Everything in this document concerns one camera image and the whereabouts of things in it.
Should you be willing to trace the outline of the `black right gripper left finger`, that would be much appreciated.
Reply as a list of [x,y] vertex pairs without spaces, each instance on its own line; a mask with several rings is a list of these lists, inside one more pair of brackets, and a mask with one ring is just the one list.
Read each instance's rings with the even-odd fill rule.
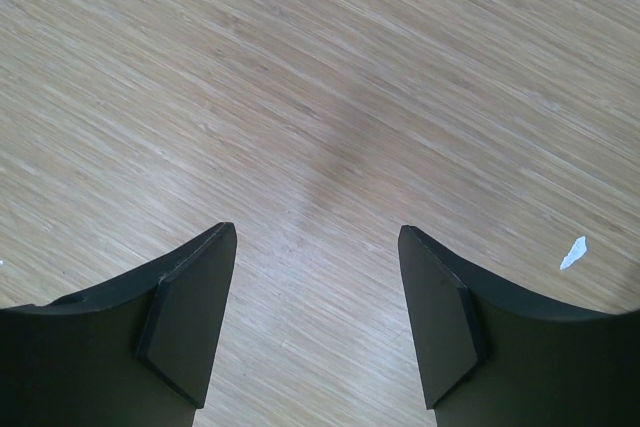
[[2,424],[192,425],[235,256],[235,227],[220,223],[93,287],[3,309]]

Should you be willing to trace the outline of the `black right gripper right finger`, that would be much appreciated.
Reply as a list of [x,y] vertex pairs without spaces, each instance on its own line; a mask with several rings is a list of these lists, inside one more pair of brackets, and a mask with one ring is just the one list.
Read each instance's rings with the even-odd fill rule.
[[635,426],[639,314],[521,287],[405,225],[398,253],[426,406],[440,426]]

